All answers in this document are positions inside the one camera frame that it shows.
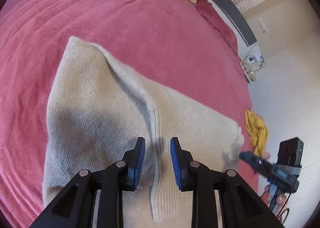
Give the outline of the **pink bed blanket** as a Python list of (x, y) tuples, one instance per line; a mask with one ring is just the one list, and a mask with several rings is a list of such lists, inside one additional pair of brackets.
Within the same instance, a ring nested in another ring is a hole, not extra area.
[(1, 211), (28, 227), (43, 209), (46, 107), (69, 37), (244, 127), (240, 60), (187, 0), (7, 0), (1, 9)]

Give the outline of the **wall power socket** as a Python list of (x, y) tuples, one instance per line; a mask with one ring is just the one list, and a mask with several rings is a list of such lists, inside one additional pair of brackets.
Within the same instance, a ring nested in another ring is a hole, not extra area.
[(259, 25), (260, 25), (260, 27), (262, 29), (262, 32), (266, 33), (267, 32), (267, 26), (266, 26), (265, 22), (263, 21), (263, 19), (259, 18), (258, 19), (258, 23), (259, 23)]

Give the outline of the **white bedside table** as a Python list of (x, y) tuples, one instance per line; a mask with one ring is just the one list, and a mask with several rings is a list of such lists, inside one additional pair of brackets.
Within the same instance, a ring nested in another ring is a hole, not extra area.
[(256, 72), (266, 65), (258, 43), (253, 44), (246, 55), (240, 58), (240, 64), (247, 84), (251, 85), (257, 79)]

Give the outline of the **yellow garment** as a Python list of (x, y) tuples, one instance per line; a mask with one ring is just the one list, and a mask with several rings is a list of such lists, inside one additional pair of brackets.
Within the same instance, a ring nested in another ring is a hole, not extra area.
[(245, 128), (251, 140), (253, 153), (263, 156), (268, 139), (268, 129), (261, 116), (251, 110), (245, 111)]

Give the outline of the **dark pink pillow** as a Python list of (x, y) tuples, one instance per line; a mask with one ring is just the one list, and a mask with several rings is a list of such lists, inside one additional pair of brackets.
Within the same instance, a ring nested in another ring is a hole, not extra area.
[(238, 41), (233, 30), (224, 22), (214, 9), (212, 4), (207, 0), (197, 0), (195, 8), (199, 14), (207, 21), (211, 28), (216, 30), (222, 39), (228, 44), (230, 49), (238, 54)]

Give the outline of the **beige knit sweater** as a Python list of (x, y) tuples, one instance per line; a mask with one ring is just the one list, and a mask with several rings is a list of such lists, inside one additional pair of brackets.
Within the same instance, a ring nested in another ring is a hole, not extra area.
[(124, 194), (125, 227), (190, 227), (192, 194), (176, 185), (170, 139), (212, 170), (236, 168), (236, 121), (137, 73), (103, 47), (70, 37), (47, 105), (42, 186), (48, 205), (80, 171), (99, 171), (146, 141), (139, 188)]

